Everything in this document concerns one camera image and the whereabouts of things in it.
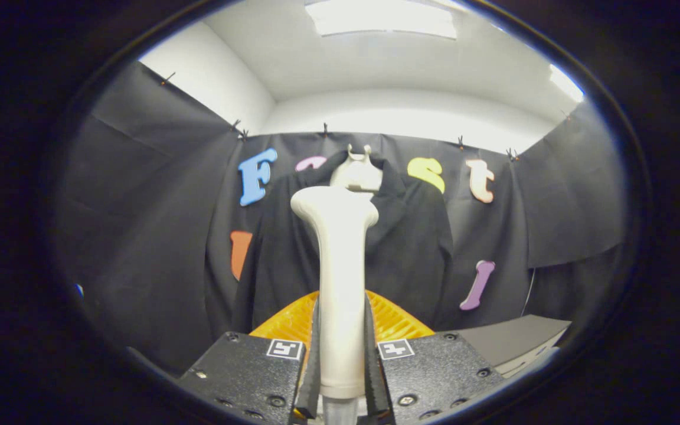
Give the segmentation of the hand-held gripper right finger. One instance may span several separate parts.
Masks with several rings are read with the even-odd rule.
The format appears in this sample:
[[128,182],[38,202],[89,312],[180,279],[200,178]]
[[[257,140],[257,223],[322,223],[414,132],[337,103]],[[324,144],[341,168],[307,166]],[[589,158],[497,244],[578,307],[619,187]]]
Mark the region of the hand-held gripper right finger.
[[435,332],[367,292],[366,398],[372,424],[420,424],[502,384],[504,377],[456,331]]

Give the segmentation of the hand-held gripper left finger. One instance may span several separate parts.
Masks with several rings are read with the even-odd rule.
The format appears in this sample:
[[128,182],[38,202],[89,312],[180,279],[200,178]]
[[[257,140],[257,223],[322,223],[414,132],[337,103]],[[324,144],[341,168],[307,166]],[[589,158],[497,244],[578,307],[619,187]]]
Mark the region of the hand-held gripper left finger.
[[249,334],[227,332],[178,384],[248,424],[305,424],[318,413],[318,293],[292,302]]

